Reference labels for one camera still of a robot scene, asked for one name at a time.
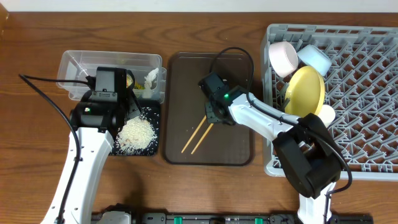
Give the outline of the light blue bowl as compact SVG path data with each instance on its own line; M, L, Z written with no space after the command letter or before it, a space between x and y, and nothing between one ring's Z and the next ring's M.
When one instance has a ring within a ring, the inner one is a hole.
M313 67L321 76L325 77L332 61L314 45L307 45L297 53L298 58L306 65Z

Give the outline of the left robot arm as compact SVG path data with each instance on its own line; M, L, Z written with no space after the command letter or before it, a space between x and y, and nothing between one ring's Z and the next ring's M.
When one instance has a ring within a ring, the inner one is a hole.
M98 67L88 91L71 111L68 154L43 223L90 223L106 159L123 126L142 112L133 73Z

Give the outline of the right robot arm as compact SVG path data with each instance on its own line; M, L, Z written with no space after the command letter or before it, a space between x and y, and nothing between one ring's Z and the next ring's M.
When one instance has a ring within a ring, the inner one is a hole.
M300 194L301 222L327 223L331 218L330 193L343 163L321 119L311 113L303 118L285 114L241 86L230 88L215 72L198 85L208 98L209 123L240 124L272 143L285 177Z

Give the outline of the white cup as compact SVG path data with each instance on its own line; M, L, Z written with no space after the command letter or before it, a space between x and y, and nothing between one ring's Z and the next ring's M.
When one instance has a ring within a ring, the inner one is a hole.
M318 114L318 117L321 119L321 121L327 128L334 121L336 113L335 110L330 105L323 105Z

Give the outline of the green red snack wrapper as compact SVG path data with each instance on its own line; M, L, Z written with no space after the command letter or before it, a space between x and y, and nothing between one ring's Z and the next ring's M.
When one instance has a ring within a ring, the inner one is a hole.
M127 75L126 77L126 87L129 88L131 85L134 85L133 89L143 90L144 87L138 84L132 75Z

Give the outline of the yellow plate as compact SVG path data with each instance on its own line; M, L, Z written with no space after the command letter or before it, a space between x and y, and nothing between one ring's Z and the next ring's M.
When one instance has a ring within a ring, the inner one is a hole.
M285 92L284 111L287 114L305 117L318 115L325 100L323 77L311 66L298 69L289 81Z

